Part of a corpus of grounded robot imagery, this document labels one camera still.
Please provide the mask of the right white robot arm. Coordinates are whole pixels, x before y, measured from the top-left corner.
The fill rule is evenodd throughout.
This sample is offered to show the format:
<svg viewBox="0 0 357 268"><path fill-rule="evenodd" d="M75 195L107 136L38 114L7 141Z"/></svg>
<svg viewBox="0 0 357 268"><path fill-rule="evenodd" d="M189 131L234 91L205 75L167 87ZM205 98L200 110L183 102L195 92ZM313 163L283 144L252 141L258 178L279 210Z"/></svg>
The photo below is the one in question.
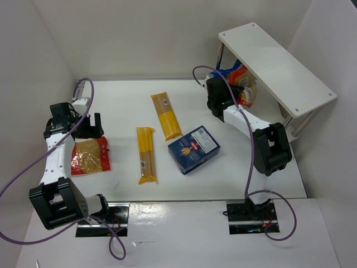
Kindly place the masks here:
<svg viewBox="0 0 357 268"><path fill-rule="evenodd" d="M292 160L290 144L283 124L264 121L242 106L236 106L244 88L227 86L222 78L205 79L208 94L207 107L213 116L230 124L254 142L253 168L249 169L245 194L263 190L264 192L244 197L241 214L255 217L268 207L270 201L271 179L273 173L283 170Z"/></svg>

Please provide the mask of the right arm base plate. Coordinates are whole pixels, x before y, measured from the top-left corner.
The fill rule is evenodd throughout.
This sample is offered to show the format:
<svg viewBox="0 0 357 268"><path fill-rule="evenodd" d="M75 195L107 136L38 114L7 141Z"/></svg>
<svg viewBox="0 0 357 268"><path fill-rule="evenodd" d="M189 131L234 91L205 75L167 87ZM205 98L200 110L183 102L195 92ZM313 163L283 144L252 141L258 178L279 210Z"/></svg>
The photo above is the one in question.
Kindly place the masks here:
<svg viewBox="0 0 357 268"><path fill-rule="evenodd" d="M264 233L279 233L278 219L274 203L269 199L261 205L252 201L228 202L222 212L228 219L231 235L247 235Z"/></svg>

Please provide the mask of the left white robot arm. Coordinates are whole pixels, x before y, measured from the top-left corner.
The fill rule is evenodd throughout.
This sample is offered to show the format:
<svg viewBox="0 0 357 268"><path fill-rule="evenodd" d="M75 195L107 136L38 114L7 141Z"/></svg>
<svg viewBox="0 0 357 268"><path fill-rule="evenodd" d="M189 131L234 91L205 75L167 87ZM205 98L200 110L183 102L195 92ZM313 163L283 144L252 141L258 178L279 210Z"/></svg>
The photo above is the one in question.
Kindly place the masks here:
<svg viewBox="0 0 357 268"><path fill-rule="evenodd" d="M72 180L110 170L108 141L99 113L94 124L85 114L90 98L50 107L52 117L44 138L49 155L39 186L30 189L29 199L46 229L55 229L94 215L104 218L109 205L102 194L85 197Z"/></svg>

